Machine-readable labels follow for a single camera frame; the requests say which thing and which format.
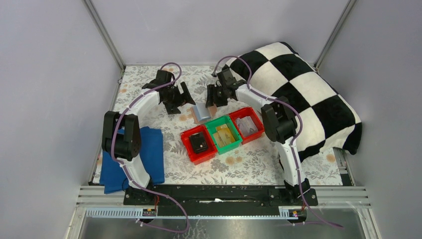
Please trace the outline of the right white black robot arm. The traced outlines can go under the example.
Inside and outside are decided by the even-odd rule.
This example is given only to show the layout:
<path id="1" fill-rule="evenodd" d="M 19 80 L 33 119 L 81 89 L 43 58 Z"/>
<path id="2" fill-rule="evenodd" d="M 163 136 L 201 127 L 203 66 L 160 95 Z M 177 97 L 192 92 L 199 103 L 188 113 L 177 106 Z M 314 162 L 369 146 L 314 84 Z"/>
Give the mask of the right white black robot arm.
<path id="1" fill-rule="evenodd" d="M 237 80 L 229 69 L 211 74 L 214 84 L 207 86 L 206 107 L 226 106 L 228 99 L 243 102 L 261 113 L 266 136 L 274 142 L 284 171 L 284 185 L 293 198 L 299 198 L 310 190 L 308 179 L 301 175 L 302 167 L 296 139 L 302 131 L 299 113 L 285 97 L 268 96 L 250 86 L 245 80 Z"/>

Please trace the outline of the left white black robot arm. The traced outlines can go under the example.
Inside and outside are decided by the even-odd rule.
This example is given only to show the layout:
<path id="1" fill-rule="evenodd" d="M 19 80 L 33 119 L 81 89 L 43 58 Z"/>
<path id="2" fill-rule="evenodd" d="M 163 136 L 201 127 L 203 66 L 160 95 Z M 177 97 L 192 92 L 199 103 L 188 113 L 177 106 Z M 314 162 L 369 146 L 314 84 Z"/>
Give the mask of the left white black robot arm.
<path id="1" fill-rule="evenodd" d="M 146 190 L 150 182 L 139 154 L 139 121 L 159 104 L 165 106 L 169 115 L 180 114 L 179 107 L 185 104 L 195 104 L 186 83 L 177 85 L 177 80 L 173 73 L 158 70 L 155 79 L 145 84 L 140 95 L 122 112 L 108 111 L 104 115 L 102 150 L 119 164 L 133 189 Z"/>

